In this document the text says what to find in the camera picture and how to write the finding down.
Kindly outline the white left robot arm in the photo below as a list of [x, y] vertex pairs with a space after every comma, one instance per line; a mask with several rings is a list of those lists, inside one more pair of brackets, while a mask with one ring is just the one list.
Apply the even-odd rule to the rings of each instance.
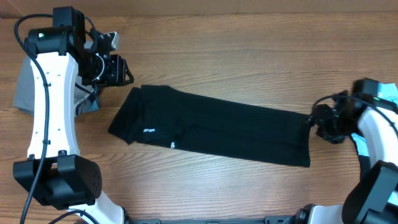
[[87, 30], [89, 19], [71, 6], [56, 7], [52, 25], [32, 29], [19, 44], [34, 76], [34, 124], [27, 158], [13, 176], [26, 189], [27, 203], [78, 215], [87, 223], [130, 223], [128, 212], [103, 191], [97, 163], [81, 156], [75, 134], [76, 80], [94, 90], [134, 81], [116, 54], [116, 32]]

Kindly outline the black polo shirt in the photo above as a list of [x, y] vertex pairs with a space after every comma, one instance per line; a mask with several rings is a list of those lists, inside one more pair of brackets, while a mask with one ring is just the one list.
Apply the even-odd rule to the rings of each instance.
[[184, 93], [165, 85], [133, 88], [108, 132], [128, 144], [310, 166], [307, 115]]

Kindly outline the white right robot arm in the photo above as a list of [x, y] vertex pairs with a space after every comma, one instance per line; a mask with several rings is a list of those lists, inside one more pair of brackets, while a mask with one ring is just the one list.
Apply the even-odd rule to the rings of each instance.
[[351, 91], [312, 107], [309, 123], [322, 139], [339, 144], [352, 134], [364, 138], [367, 154], [358, 156], [361, 178], [340, 205], [308, 204], [285, 220], [292, 223], [397, 223], [397, 104], [379, 96], [380, 83], [363, 78]]

